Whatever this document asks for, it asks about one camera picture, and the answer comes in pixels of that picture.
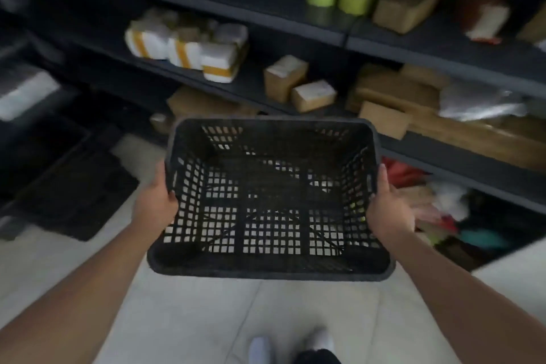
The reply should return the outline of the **person's right forearm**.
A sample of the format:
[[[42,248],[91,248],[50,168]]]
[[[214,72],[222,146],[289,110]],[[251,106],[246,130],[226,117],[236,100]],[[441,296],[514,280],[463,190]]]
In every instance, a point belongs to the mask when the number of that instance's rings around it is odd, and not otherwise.
[[[462,364],[546,364],[546,327],[419,239],[388,225],[375,235],[403,267]]]

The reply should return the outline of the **black plastic lattice basket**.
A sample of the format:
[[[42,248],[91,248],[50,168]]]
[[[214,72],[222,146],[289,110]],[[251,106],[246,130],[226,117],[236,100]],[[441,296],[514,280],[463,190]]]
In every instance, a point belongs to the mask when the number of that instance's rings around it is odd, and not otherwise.
[[[165,161],[179,210],[147,263],[164,276],[383,281],[395,261],[365,213],[379,163],[364,119],[183,118]]]

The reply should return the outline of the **person's left hand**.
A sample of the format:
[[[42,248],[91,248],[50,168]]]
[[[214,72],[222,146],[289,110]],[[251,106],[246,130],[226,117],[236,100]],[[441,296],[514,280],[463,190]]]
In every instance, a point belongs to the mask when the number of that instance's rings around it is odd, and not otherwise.
[[[179,201],[162,200],[155,192],[155,172],[153,180],[140,192],[134,203],[131,229],[156,239],[174,221],[179,210]]]

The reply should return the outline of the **dark red and white package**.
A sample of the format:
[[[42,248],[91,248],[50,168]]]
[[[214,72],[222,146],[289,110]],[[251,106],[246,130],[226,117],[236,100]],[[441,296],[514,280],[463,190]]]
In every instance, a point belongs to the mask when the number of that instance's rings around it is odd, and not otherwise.
[[[455,18],[462,33],[472,42],[498,45],[499,32],[508,21],[508,0],[457,0]]]

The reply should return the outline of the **person's left forearm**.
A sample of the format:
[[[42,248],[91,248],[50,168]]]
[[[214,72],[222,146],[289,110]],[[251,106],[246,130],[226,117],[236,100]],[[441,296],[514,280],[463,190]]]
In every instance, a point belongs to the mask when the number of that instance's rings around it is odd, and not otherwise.
[[[165,226],[132,222],[0,329],[0,364],[93,364]]]

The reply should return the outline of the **flat brown cardboard box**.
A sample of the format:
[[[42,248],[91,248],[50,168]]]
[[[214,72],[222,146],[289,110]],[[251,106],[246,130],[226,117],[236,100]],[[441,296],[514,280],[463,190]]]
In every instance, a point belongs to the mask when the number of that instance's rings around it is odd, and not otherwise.
[[[404,64],[400,70],[379,64],[364,64],[349,90],[346,109],[358,112],[364,101],[400,111],[436,114],[440,91],[454,78],[423,66]]]

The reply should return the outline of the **small plain cardboard box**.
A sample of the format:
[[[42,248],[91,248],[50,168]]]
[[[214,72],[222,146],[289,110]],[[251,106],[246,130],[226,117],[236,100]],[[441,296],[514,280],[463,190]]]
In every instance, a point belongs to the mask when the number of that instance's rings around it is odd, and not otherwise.
[[[409,114],[369,101],[363,102],[358,117],[369,121],[378,133],[394,140],[405,137],[413,119]]]

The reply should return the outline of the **grey plastic mailer bag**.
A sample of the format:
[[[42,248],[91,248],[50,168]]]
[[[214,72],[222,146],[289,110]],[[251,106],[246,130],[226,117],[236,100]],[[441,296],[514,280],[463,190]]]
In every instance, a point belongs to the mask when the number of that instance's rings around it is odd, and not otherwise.
[[[456,80],[439,95],[438,115],[442,118],[476,121],[527,114],[527,105],[520,94],[486,84]]]

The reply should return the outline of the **white wrapped parcel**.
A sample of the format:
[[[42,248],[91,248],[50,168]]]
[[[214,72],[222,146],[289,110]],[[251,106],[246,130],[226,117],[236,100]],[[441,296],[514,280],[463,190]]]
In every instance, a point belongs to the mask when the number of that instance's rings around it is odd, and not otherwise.
[[[0,79],[0,121],[17,119],[60,87],[58,81],[43,70],[20,70]]]

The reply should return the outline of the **person's right hand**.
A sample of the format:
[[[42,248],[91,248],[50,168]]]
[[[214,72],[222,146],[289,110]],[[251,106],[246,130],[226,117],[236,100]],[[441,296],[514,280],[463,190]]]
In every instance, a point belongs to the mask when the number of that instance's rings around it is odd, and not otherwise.
[[[366,220],[379,242],[387,247],[396,240],[413,235],[415,217],[413,210],[396,188],[390,185],[390,198],[372,202],[366,209]]]

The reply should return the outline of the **small labelled cardboard box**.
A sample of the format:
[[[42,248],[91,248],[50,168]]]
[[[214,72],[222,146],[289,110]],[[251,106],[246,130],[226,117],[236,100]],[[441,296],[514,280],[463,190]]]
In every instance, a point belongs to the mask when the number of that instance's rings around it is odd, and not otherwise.
[[[338,95],[325,79],[297,86],[291,90],[290,99],[299,113],[308,113],[332,105]]]
[[[293,55],[285,55],[276,63],[265,68],[265,95],[276,102],[287,103],[290,92],[306,79],[309,63]]]

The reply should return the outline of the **pile of white wrapped parcels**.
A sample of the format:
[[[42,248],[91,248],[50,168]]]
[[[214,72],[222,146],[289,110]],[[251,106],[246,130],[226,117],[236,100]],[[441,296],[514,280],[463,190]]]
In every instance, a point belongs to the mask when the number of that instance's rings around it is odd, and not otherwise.
[[[210,82],[229,84],[247,56],[249,29],[243,24],[154,7],[130,22],[125,43],[135,57],[167,61],[181,69],[200,71]]]

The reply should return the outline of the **large brown cardboard box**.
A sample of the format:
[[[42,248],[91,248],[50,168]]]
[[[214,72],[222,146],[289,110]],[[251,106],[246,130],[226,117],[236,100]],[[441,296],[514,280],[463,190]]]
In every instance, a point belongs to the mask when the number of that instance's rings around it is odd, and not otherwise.
[[[255,107],[227,100],[220,96],[191,88],[187,85],[181,85],[181,87],[167,99],[167,105],[177,119],[190,115],[235,115],[252,117],[260,113],[260,110]]]

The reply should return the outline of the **dark metal shelving unit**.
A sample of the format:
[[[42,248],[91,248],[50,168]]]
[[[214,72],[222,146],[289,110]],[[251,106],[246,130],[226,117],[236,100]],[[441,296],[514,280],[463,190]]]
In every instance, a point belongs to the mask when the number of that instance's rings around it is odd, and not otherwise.
[[[182,0],[156,0],[182,2]],[[213,15],[245,22],[251,31],[249,56],[231,84],[205,80],[197,71],[168,62],[137,59],[122,41],[129,14],[140,13],[136,0],[36,0],[33,23],[37,32],[65,38],[69,44],[97,56],[81,60],[81,74],[98,89],[132,102],[149,112],[167,105],[174,82],[225,99],[245,103],[268,114],[296,115],[292,105],[265,96],[263,69],[287,48],[312,64],[311,74],[337,80],[343,91],[356,75],[357,55],[411,63],[468,77],[490,85],[546,99],[546,54],[523,42],[508,41],[497,47],[474,43],[457,32],[445,15],[436,14],[406,36],[376,27],[367,20],[351,20],[341,13],[326,12],[337,28],[321,28],[309,22],[320,17],[319,8],[304,2],[288,3],[288,18],[222,5]]]

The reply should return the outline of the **pile of colourful cloth items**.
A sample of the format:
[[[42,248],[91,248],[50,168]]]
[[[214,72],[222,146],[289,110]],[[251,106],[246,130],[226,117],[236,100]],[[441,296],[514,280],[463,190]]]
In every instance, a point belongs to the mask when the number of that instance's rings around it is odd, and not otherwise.
[[[391,186],[413,210],[418,236],[467,271],[508,253],[512,244],[494,228],[487,215],[486,196],[399,160],[383,157]]]

